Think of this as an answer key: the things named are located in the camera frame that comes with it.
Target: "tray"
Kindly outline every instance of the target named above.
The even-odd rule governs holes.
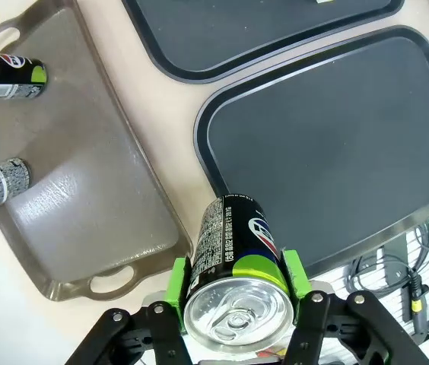
[[[157,67],[188,83],[396,13],[404,0],[123,0]]]
[[[131,130],[76,1],[39,0],[0,24],[21,36],[2,52],[40,59],[33,100],[0,100],[0,161],[29,163],[33,186],[0,208],[0,228],[51,300],[111,300],[189,255],[190,240]],[[94,276],[131,266],[116,290]]]
[[[195,147],[217,195],[251,195],[314,277],[429,218],[429,43],[392,27],[216,93]]]

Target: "beige table surface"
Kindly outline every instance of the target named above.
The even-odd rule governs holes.
[[[120,0],[78,2],[133,129],[194,241],[202,212],[215,197],[192,143],[197,112],[211,94],[270,65],[382,27],[405,24],[429,39],[429,0],[406,0],[390,18],[299,46],[212,84],[189,85],[154,66]],[[0,0],[0,22],[32,3]],[[0,36],[0,45],[5,38]],[[146,294],[166,287],[168,278],[169,273],[149,278],[114,302],[53,303],[36,290],[0,231],[0,363],[63,363],[104,310],[117,306],[135,312]]]

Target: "nutrition label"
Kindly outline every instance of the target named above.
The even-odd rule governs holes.
[[[218,200],[205,212],[192,268],[192,278],[221,264],[223,245],[223,202]]]

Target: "tray rim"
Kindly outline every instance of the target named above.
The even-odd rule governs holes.
[[[122,0],[122,3],[137,31],[138,37],[147,51],[149,58],[157,68],[170,78],[177,81],[185,82],[187,84],[206,84],[208,82],[219,80],[225,76],[233,74],[234,72],[279,53],[285,52],[296,46],[394,15],[404,5],[404,1],[405,0],[389,0],[389,4],[383,8],[347,17],[343,20],[333,21],[304,32],[283,37],[279,40],[245,51],[238,56],[234,56],[218,65],[201,71],[185,70],[174,65],[165,56],[162,48],[152,33],[151,27],[149,26],[147,19],[145,19],[145,16],[140,9],[140,5],[138,5],[138,0]]]
[[[48,277],[47,271],[43,269],[36,256],[30,253],[30,251],[26,252],[26,250],[23,250],[23,245],[16,245],[13,242],[13,239],[12,242],[10,241],[11,237],[14,235],[14,232],[11,232],[8,229],[7,222],[11,220],[11,216],[5,206],[0,207],[0,230],[4,234],[5,239],[8,241],[9,246],[17,257],[17,260],[20,262],[21,267],[26,271],[29,279],[34,283],[39,292],[47,299],[53,301],[63,301],[75,297],[88,297],[92,300],[115,300],[129,293],[144,279],[152,275],[170,270],[171,265],[158,264],[158,262],[162,261],[162,258],[159,256],[163,256],[165,259],[171,258],[173,264],[176,257],[191,256],[193,246],[189,234],[183,226],[183,223],[180,220],[178,214],[174,210],[163,186],[160,184],[160,180],[158,179],[157,174],[154,172],[154,169],[149,162],[148,157],[145,154],[145,151],[132,128],[132,125],[129,122],[125,110],[122,108],[113,84],[106,73],[106,69],[101,60],[100,54],[94,45],[93,38],[87,28],[86,21],[81,12],[81,9],[79,8],[77,0],[38,0],[29,8],[27,8],[22,14],[0,23],[0,32],[9,27],[15,27],[21,33],[18,40],[9,43],[1,50],[1,52],[13,52],[13,49],[21,45],[26,40],[26,38],[41,24],[65,9],[71,9],[75,16],[75,20],[78,22],[78,26],[81,29],[81,35],[83,36],[91,58],[96,65],[96,70],[101,78],[101,81],[103,82],[106,92],[110,96],[113,107],[118,114],[118,118],[126,125],[132,144],[137,147],[139,155],[144,160],[143,165],[151,179],[151,183],[155,186],[161,201],[166,206],[166,209],[169,211],[170,216],[176,225],[178,240],[172,246],[167,247],[165,250],[160,251],[155,255],[147,255],[141,257],[140,259],[124,261],[117,266],[110,267],[107,270],[99,271],[95,275],[87,278],[78,279],[71,282],[61,282]],[[107,277],[114,275],[125,267],[131,267],[133,269],[132,279],[130,279],[130,281],[128,281],[126,284],[120,288],[106,293],[92,291],[91,282],[95,277]],[[144,272],[145,274],[140,277],[138,274],[139,272]]]
[[[329,60],[340,58],[343,55],[359,52],[359,50],[369,44],[378,43],[379,41],[393,37],[404,37],[417,44],[423,51],[424,56],[429,63],[429,41],[414,28],[395,25],[343,40],[321,49],[308,52],[296,58],[289,59],[285,62],[281,62],[267,68],[266,70],[229,84],[212,94],[198,112],[194,125],[193,140],[196,156],[199,163],[202,165],[202,169],[204,170],[216,196],[229,193],[223,176],[218,170],[217,161],[211,153],[211,147],[209,146],[208,140],[209,124],[211,123],[212,117],[220,108],[243,97],[244,94],[251,94],[256,91],[258,87],[267,84],[268,82],[264,81],[267,77],[269,78],[270,83],[278,79],[278,75],[302,73],[317,63],[326,63]],[[291,67],[291,72],[284,71],[287,67]],[[379,232],[376,232],[372,236],[353,243],[347,249],[340,250],[334,255],[327,256],[324,259],[320,259],[319,261],[305,266],[305,270],[310,278],[314,278],[348,263],[355,257],[372,252],[378,247],[381,247],[385,242],[406,232],[427,219],[429,219],[429,204],[419,208],[417,211],[403,217],[401,220],[396,221],[394,224],[391,224]]]

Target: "brown tray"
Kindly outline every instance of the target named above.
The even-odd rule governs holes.
[[[75,0],[39,0],[0,24],[20,38],[1,52],[46,64],[33,100],[0,100],[0,161],[25,159],[33,186],[0,207],[0,228],[51,300],[111,300],[167,270],[192,244],[147,161]],[[108,293],[95,276],[131,266]]]

